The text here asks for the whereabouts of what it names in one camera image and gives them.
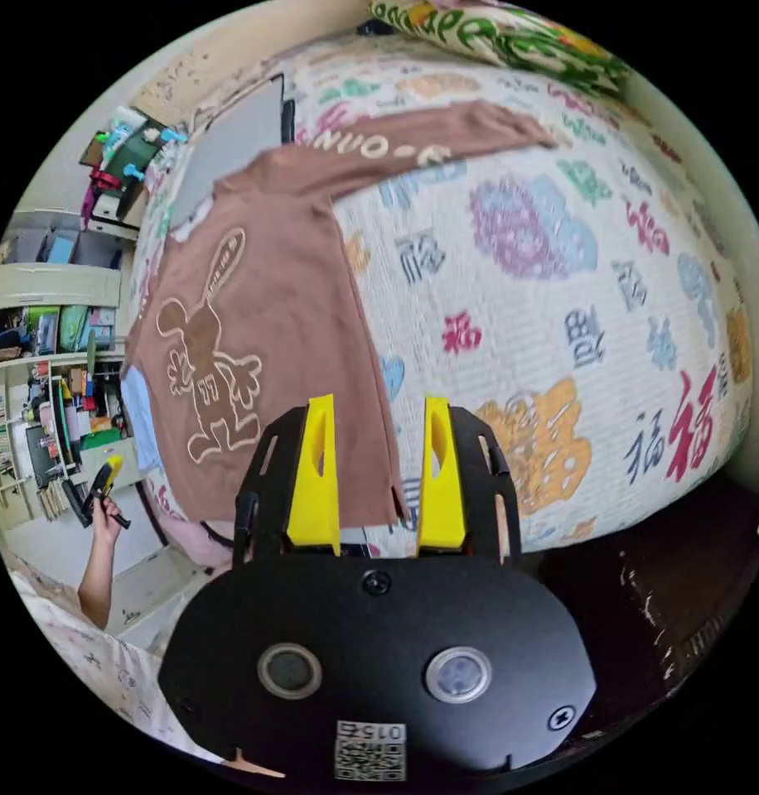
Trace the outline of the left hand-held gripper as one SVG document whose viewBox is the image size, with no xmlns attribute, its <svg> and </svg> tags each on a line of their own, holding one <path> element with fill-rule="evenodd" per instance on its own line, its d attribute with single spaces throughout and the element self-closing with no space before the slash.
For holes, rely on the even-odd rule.
<svg viewBox="0 0 759 795">
<path fill-rule="evenodd" d="M 108 456 L 99 470 L 99 477 L 92 481 L 87 495 L 78 502 L 78 519 L 83 528 L 92 525 L 94 501 L 103 500 L 109 496 L 122 466 L 123 457 L 121 455 Z"/>
</svg>

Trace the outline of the person's left hand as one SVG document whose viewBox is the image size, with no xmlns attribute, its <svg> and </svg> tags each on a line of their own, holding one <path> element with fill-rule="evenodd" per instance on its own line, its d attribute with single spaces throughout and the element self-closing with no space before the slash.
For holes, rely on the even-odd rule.
<svg viewBox="0 0 759 795">
<path fill-rule="evenodd" d="M 113 549 L 122 529 L 118 519 L 121 511 L 110 498 L 93 500 L 93 544 L 96 547 Z"/>
</svg>

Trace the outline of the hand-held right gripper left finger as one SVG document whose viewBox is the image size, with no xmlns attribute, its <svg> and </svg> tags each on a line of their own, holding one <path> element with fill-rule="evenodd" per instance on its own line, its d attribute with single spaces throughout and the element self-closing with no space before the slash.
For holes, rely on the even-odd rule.
<svg viewBox="0 0 759 795">
<path fill-rule="evenodd" d="M 305 411 L 287 536 L 296 549 L 341 553 L 334 397 L 309 400 Z"/>
</svg>

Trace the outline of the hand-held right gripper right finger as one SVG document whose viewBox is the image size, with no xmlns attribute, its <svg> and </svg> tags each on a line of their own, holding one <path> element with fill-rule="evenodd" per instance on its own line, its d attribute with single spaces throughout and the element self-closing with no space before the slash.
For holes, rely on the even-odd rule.
<svg viewBox="0 0 759 795">
<path fill-rule="evenodd" d="M 450 406 L 444 398 L 426 397 L 417 549 L 460 551 L 466 534 Z"/>
</svg>

